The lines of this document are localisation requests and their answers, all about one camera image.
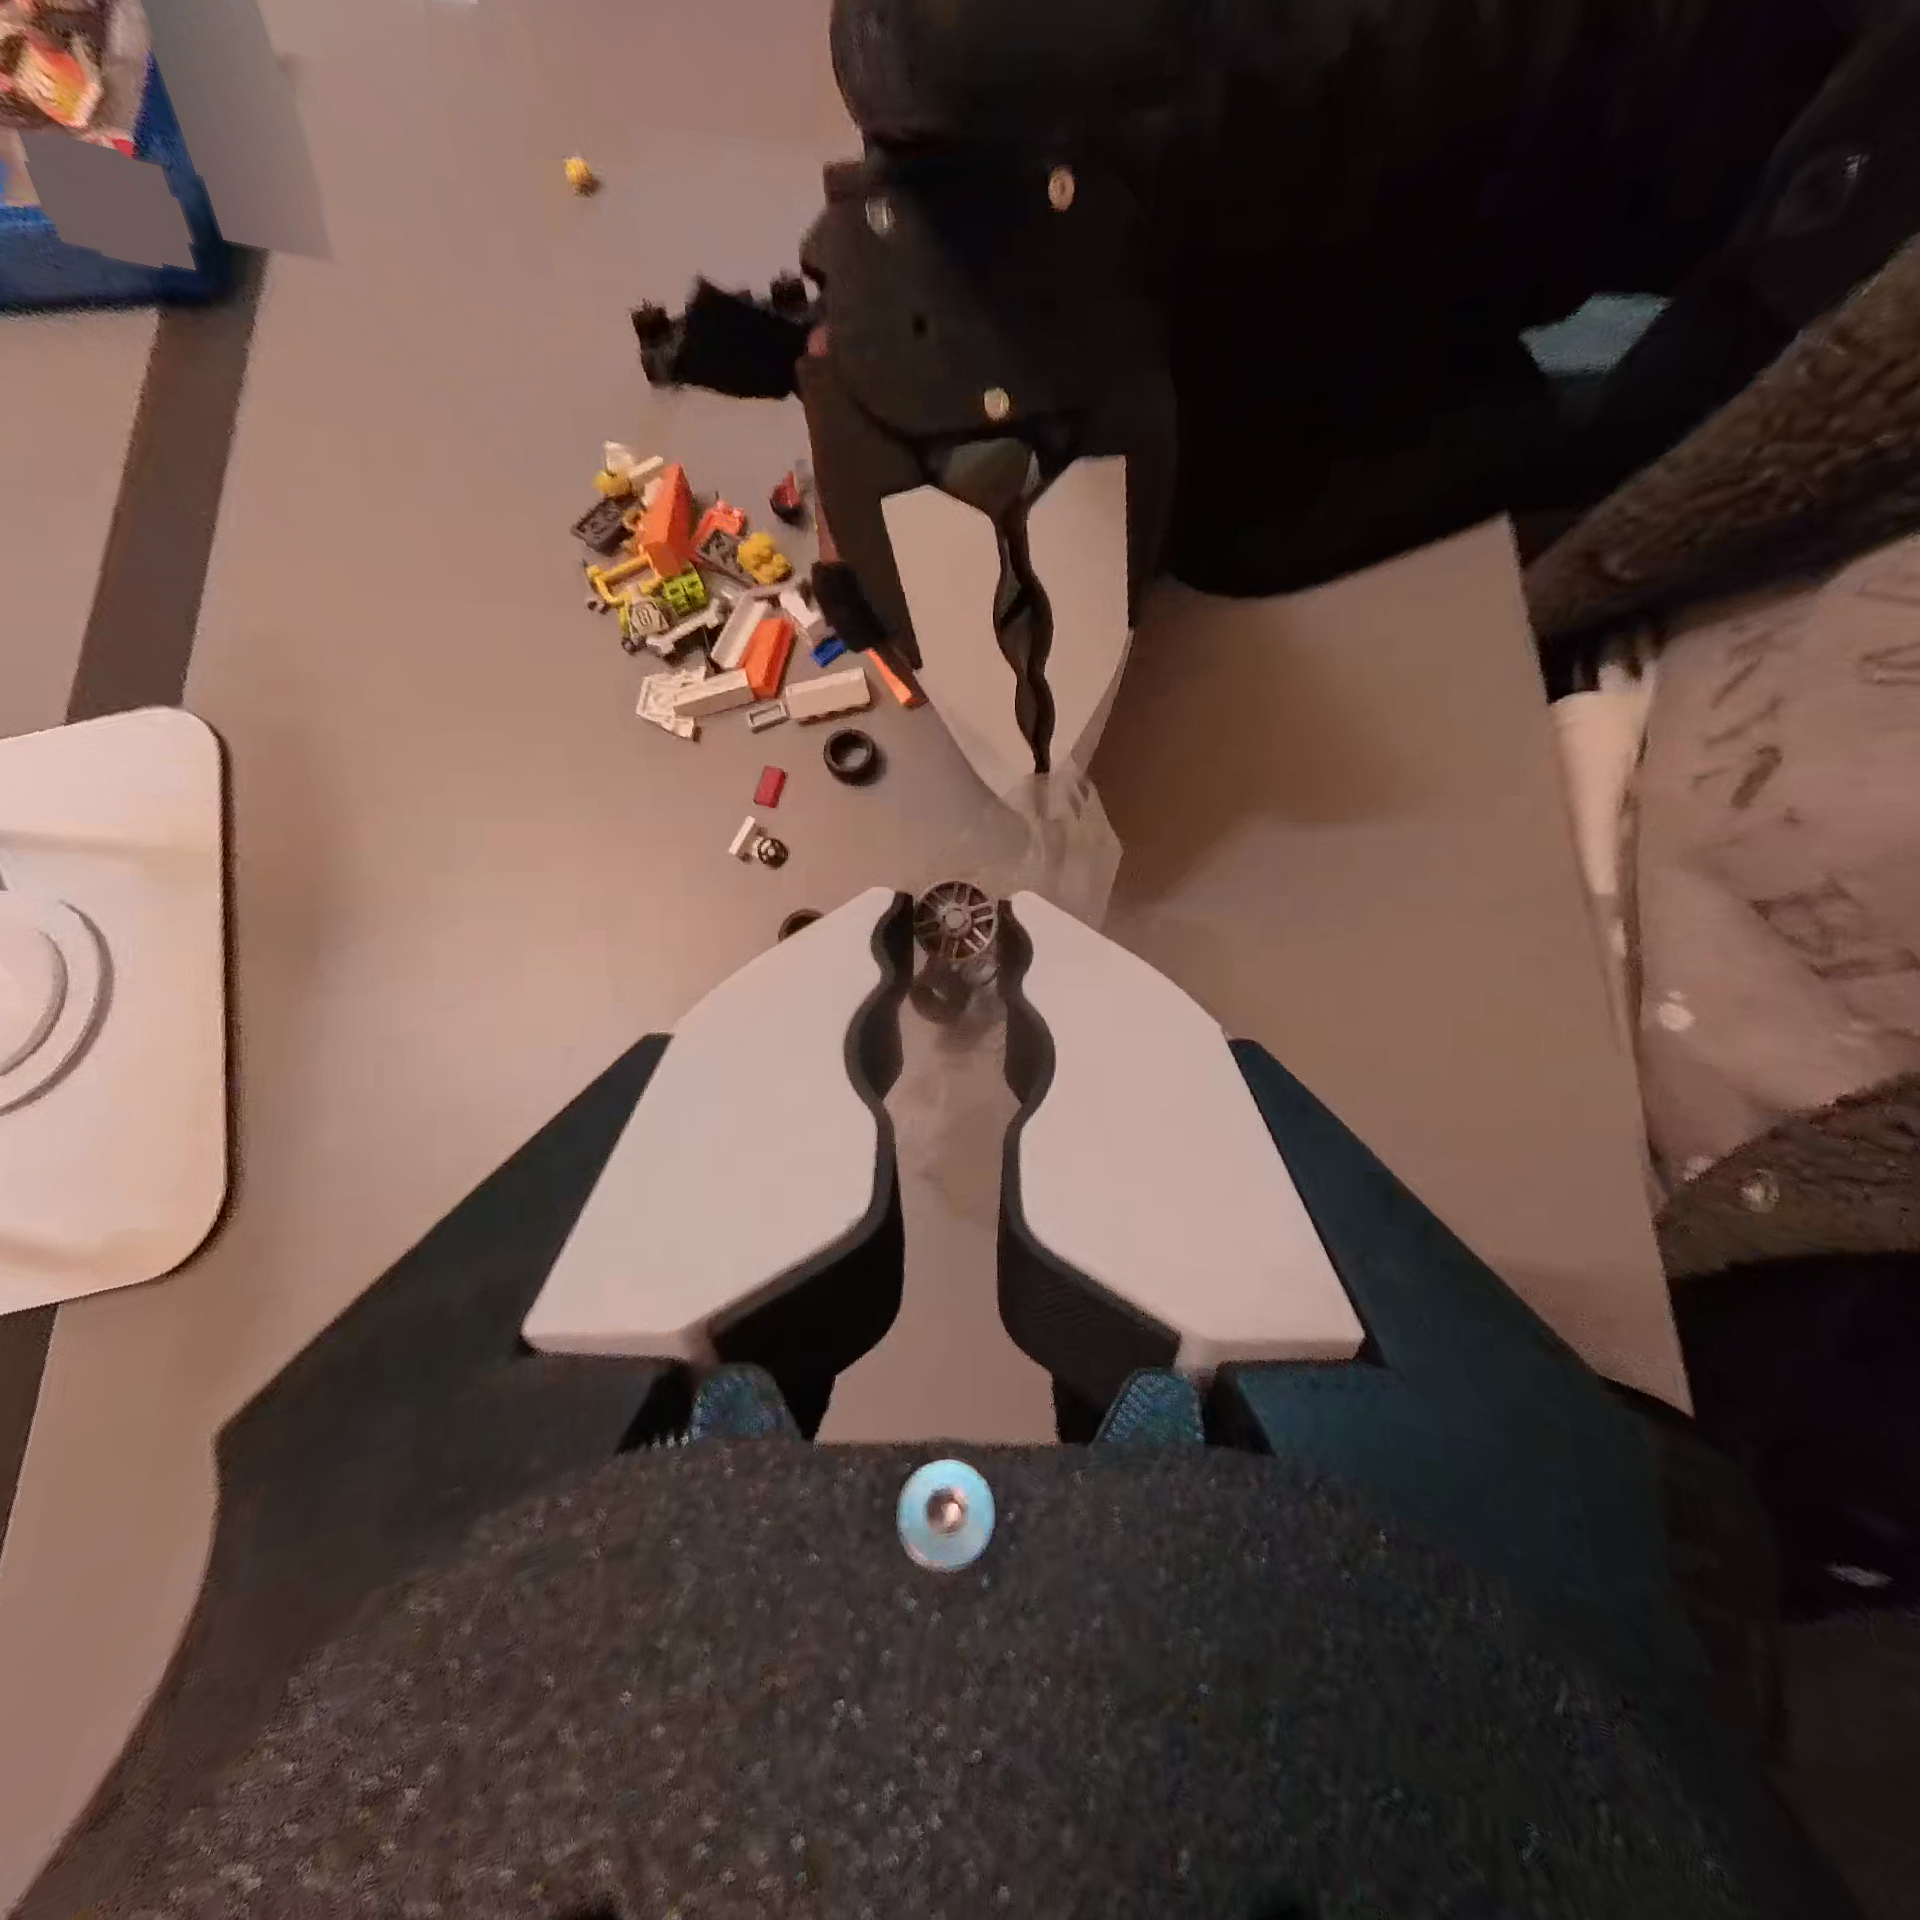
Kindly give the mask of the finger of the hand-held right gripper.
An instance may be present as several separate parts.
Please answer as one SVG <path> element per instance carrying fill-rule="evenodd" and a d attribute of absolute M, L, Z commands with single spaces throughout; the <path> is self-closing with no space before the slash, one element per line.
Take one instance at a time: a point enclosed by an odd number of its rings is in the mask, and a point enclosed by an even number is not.
<path fill-rule="evenodd" d="M 1046 597 L 1046 776 L 1089 776 L 1133 658 L 1133 472 L 1073 461 L 1029 512 L 1028 555 Z"/>
<path fill-rule="evenodd" d="M 893 555 L 924 705 L 956 728 L 977 780 L 990 797 L 1018 797 L 1041 761 L 1018 728 L 1018 669 L 999 642 L 999 520 L 947 490 L 913 490 L 882 500 L 882 531 Z"/>

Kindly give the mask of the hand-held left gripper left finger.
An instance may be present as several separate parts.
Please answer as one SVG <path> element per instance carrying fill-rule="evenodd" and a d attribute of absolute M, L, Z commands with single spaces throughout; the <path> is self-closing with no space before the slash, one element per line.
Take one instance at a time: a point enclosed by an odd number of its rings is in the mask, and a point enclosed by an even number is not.
<path fill-rule="evenodd" d="M 538 1306 L 538 1355 L 754 1355 L 893 1210 L 919 901 L 862 891 L 722 978 L 660 1046 Z"/>

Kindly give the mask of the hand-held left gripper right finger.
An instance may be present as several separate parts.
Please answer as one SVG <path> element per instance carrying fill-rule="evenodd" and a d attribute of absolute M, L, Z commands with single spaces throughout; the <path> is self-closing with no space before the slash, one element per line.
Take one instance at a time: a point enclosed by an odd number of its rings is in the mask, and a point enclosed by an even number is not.
<path fill-rule="evenodd" d="M 1162 968 L 1001 901 L 999 1312 L 1046 1377 L 1353 1363 L 1359 1312 L 1234 1058 Z"/>

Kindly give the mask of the clear plastic bag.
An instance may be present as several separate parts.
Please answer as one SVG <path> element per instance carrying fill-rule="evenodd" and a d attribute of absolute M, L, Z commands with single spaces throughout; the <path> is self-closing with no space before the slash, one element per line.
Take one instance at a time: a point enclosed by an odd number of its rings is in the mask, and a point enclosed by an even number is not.
<path fill-rule="evenodd" d="M 919 911 L 919 978 L 902 998 L 902 1077 L 887 1091 L 913 1193 L 966 1229 L 999 1229 L 1001 1132 L 1018 1096 L 1001 1091 L 1001 901 L 1046 895 L 1083 924 L 1113 914 L 1115 829 L 1083 765 L 980 797 L 947 825 L 913 884 L 919 901 L 966 911 L 960 933 L 929 933 Z"/>

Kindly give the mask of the pile of lego pieces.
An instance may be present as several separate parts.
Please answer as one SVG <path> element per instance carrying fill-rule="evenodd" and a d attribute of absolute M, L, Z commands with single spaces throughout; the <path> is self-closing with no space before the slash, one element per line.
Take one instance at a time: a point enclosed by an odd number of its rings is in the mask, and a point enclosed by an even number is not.
<path fill-rule="evenodd" d="M 598 500 L 575 520 L 580 604 L 636 669 L 636 724 L 693 748 L 734 717 L 824 728 L 873 694 L 924 712 L 851 566 L 828 547 L 804 559 L 804 537 L 818 537 L 808 464 L 786 464 L 744 519 L 680 461 L 600 447 Z"/>

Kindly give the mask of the grey lego wheel rim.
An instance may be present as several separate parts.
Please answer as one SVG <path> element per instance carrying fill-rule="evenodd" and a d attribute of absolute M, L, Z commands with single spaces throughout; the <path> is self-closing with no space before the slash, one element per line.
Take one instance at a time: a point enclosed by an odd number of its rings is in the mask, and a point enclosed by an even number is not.
<path fill-rule="evenodd" d="M 999 957 L 999 924 L 1001 924 L 1001 901 L 999 901 L 990 891 L 977 891 L 977 884 L 929 884 L 929 891 L 919 895 L 919 914 L 913 914 L 919 954 L 924 954 L 929 968 L 956 968 L 956 978 Z"/>

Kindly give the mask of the black lego chassis piece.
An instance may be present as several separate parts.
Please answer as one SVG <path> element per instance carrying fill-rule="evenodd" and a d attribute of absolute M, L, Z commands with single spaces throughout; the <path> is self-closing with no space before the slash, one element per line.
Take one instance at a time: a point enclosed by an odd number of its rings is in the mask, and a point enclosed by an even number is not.
<path fill-rule="evenodd" d="M 734 401 L 786 401 L 804 392 L 795 369 L 808 351 L 808 278 L 784 276 L 764 293 L 734 293 L 693 278 L 690 308 L 636 304 L 636 369 L 660 392 L 734 392 Z"/>

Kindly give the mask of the blue lego set box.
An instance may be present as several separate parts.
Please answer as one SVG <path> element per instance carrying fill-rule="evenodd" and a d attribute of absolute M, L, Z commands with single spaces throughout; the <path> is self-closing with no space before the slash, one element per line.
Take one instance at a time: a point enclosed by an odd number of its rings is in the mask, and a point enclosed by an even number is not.
<path fill-rule="evenodd" d="M 0 9 L 0 308 L 216 304 L 231 243 L 134 0 Z"/>

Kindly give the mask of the white stand base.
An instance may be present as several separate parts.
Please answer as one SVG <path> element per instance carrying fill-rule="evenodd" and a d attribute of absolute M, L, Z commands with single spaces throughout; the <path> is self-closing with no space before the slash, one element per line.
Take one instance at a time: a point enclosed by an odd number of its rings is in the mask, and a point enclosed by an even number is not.
<path fill-rule="evenodd" d="M 0 748 L 0 1312 L 172 1274 L 231 1205 L 231 797 L 183 712 Z"/>

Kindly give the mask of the grey printed sweatshirt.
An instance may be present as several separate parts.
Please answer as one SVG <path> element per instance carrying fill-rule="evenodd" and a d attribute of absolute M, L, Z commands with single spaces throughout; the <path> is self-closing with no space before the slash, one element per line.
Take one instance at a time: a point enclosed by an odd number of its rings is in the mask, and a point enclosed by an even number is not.
<path fill-rule="evenodd" d="M 1681 1193 L 1920 1069 L 1920 537 L 1668 618 L 1597 688 L 1640 694 L 1597 914 Z"/>

